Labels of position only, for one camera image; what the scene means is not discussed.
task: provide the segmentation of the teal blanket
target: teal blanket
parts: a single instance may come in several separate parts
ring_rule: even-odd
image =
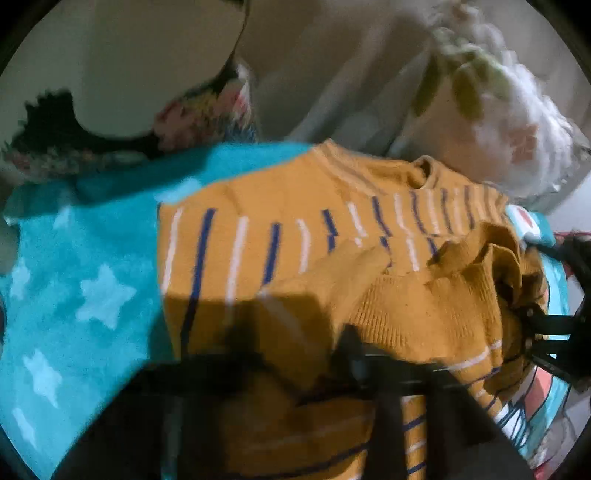
[[[142,364],[170,360],[156,275],[157,209],[289,160],[303,144],[200,148],[132,170],[27,185],[0,359],[0,424],[41,480]]]

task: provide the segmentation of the mustard yellow sweater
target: mustard yellow sweater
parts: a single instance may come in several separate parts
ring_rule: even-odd
[[[332,142],[287,164],[162,205],[158,267],[179,357],[248,320],[267,362],[301,391],[327,375],[342,325],[414,362],[437,360],[495,417],[524,374],[509,306],[541,301],[506,199],[428,157],[352,154]],[[404,399],[407,466],[424,475],[421,397]],[[305,405],[265,375],[225,406],[227,468],[244,477],[358,475],[372,426],[361,400]]]

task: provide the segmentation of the floral fabric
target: floral fabric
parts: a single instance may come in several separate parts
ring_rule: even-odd
[[[27,105],[22,131],[1,151],[27,181],[129,167],[164,154],[219,142],[252,143],[256,126],[247,69],[230,59],[219,75],[171,101],[153,129],[136,138],[104,138],[81,127],[67,90]]]

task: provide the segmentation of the white star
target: white star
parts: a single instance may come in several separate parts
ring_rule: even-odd
[[[22,361],[33,376],[33,391],[57,408],[56,389],[61,384],[61,375],[52,369],[39,349],[35,349],[31,358],[23,356]]]
[[[57,201],[60,206],[59,213],[53,222],[53,229],[65,227],[70,221],[70,214],[72,212],[72,204],[74,203],[74,196],[69,189],[64,189],[60,193],[59,200]]]
[[[25,265],[25,259],[21,258],[12,269],[12,284],[10,285],[10,296],[22,300],[25,294],[25,286],[31,279],[31,272]]]
[[[76,320],[87,322],[97,319],[111,330],[117,327],[121,307],[136,293],[135,288],[119,283],[106,264],[100,266],[96,280],[82,280],[80,289],[85,303],[77,310]]]
[[[163,192],[154,195],[158,203],[177,203],[185,199],[189,195],[200,190],[202,187],[198,179],[189,177],[178,183],[174,187],[167,188]]]
[[[33,448],[37,450],[37,441],[35,440],[35,429],[25,418],[25,414],[18,407],[12,409],[12,416],[17,421],[18,428],[21,431],[22,438],[33,445]]]

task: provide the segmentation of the black metal bracket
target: black metal bracket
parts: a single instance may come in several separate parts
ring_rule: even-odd
[[[539,252],[567,263],[584,292],[575,315],[546,315],[538,305],[516,309],[523,325],[523,353],[552,375],[582,388],[591,379],[591,242],[576,235],[561,245],[526,242]],[[568,340],[549,340],[548,335],[569,335]]]

